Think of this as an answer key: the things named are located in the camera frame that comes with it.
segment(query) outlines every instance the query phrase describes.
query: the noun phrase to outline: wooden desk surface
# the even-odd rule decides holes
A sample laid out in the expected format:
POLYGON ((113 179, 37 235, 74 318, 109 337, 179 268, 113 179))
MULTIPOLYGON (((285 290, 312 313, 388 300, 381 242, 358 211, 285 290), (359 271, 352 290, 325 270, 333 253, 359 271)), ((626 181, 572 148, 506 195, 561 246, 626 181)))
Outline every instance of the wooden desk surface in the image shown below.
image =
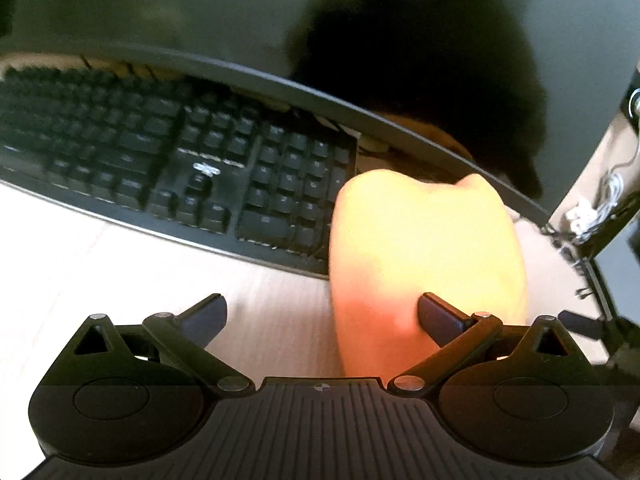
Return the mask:
MULTIPOLYGON (((516 224, 527 265, 527 322, 578 301, 582 280, 527 221, 516 224)), ((264 376, 340 376, 329 284, 128 230, 0 184, 0 478, 43 459, 28 421, 40 379, 89 314, 137 324, 181 312, 212 292, 228 323, 207 348, 257 384, 264 376)), ((577 338, 603 360, 599 343, 577 338)))

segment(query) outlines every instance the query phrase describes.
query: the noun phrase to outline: keyboard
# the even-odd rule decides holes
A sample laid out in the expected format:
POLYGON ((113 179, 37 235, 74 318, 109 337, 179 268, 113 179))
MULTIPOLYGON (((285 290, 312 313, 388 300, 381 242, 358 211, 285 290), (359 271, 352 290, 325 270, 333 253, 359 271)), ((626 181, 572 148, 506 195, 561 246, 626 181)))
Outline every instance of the keyboard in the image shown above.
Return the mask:
POLYGON ((196 78, 10 68, 0 82, 0 179, 200 248, 328 272, 356 140, 196 78))

